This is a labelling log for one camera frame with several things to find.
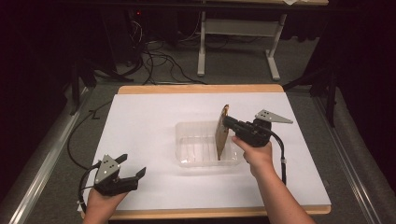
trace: desk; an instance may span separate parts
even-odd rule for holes
[[[294,120],[293,124],[273,125],[285,144],[288,188],[309,214],[330,212],[331,202],[280,86],[128,86],[114,97],[93,161],[104,154],[117,158],[127,153],[120,177],[132,176],[145,166],[147,172],[112,219],[266,215],[247,163],[200,168],[177,164],[176,124],[217,120],[225,104],[230,105],[230,116],[245,121],[252,121],[263,108]],[[280,174],[280,149],[273,146]],[[94,175],[92,172],[87,185],[93,183]]]
[[[214,2],[240,2],[240,3],[256,3],[256,4],[297,4],[309,6],[326,6],[328,0],[212,0]],[[207,19],[206,13],[201,13],[201,45],[198,54],[198,77],[205,75],[205,35],[250,35],[250,36],[270,36],[273,43],[270,49],[265,50],[265,57],[267,59],[272,79],[274,81],[280,80],[280,75],[277,71],[274,54],[280,35],[282,34],[285,25],[287,14],[282,14],[279,21],[240,21],[240,20],[219,20]]]

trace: forearm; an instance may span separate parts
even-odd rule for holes
[[[265,169],[256,174],[256,179],[271,223],[315,223],[291,195],[274,168],[268,166]]]

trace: person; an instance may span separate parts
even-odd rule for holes
[[[250,172],[257,180],[270,222],[272,224],[315,223],[276,174],[271,142],[265,147],[252,147],[236,136],[233,136],[233,141],[244,150],[244,158],[250,164]],[[106,223],[126,195],[127,193],[123,193],[107,197],[91,189],[83,223]]]

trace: background table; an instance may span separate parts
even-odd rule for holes
[[[104,154],[115,159],[127,153],[121,178],[145,166],[147,172],[113,219],[266,215],[247,163],[202,168],[177,164],[176,124],[217,120],[226,104],[230,105],[230,116],[244,121],[252,121],[264,108],[294,121],[273,124],[273,131],[285,144],[288,188],[309,214],[330,212],[331,202],[280,86],[131,86],[120,88],[114,97],[94,161]],[[274,164],[280,174],[280,149],[277,144],[273,146]],[[87,185],[93,183],[93,177],[94,172]]]

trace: clear plastic bin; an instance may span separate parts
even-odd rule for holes
[[[243,151],[230,130],[220,161],[216,149],[217,121],[180,122],[176,125],[176,157],[181,167],[230,166],[240,163]]]

